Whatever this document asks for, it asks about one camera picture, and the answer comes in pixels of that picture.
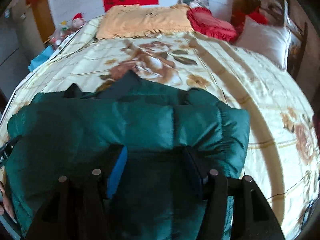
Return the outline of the person's left hand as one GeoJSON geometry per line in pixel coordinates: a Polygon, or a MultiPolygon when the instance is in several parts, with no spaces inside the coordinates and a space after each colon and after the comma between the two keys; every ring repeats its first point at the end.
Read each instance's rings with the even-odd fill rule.
{"type": "Polygon", "coordinates": [[[5,193],[5,187],[1,181],[0,181],[0,188],[1,188],[1,194],[3,197],[3,200],[1,200],[0,215],[2,216],[6,212],[11,218],[15,218],[12,204],[10,202],[10,199],[7,197],[5,193]]]}

